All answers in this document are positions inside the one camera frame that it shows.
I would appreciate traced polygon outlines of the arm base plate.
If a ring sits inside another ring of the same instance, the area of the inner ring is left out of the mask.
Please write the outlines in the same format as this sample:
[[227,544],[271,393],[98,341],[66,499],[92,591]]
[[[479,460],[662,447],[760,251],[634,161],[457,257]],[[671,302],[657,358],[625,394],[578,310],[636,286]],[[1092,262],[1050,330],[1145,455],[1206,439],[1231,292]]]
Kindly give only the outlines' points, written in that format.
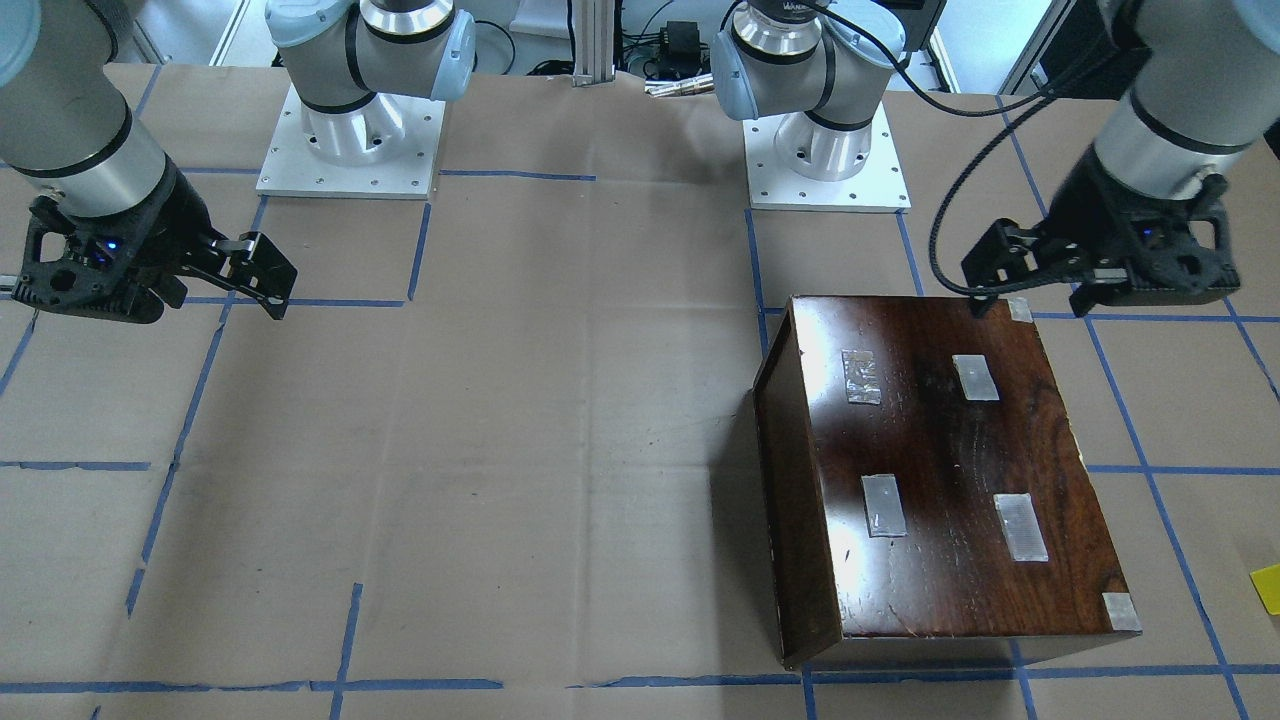
[[883,106],[869,126],[836,131],[803,113],[742,123],[756,210],[896,213],[911,208]]
[[428,200],[447,102],[376,95],[344,114],[288,95],[256,190],[265,196]]

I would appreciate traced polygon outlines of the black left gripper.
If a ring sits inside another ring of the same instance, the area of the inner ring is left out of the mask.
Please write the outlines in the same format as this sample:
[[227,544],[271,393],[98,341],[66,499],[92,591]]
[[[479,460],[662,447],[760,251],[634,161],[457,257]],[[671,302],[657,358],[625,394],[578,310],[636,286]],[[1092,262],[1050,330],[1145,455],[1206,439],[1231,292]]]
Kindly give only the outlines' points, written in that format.
[[997,219],[961,260],[974,318],[1002,295],[1066,284],[1073,273],[1033,270],[1028,258],[1066,261],[1080,287],[1073,311],[1096,305],[1211,304],[1236,292],[1242,278],[1231,256],[1228,181],[1212,173],[1189,200],[1152,199],[1112,178],[1087,149],[1064,181],[1039,228]]

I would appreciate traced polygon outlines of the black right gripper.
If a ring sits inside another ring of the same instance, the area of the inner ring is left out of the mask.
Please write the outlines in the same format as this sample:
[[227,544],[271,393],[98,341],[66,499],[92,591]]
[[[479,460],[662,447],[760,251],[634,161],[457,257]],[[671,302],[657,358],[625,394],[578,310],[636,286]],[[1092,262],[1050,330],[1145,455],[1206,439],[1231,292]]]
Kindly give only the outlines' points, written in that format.
[[76,217],[67,202],[40,195],[29,213],[12,297],[46,313],[154,323],[186,301],[187,275],[250,297],[282,320],[298,277],[265,233],[232,241],[218,232],[172,160],[156,188],[124,211]]

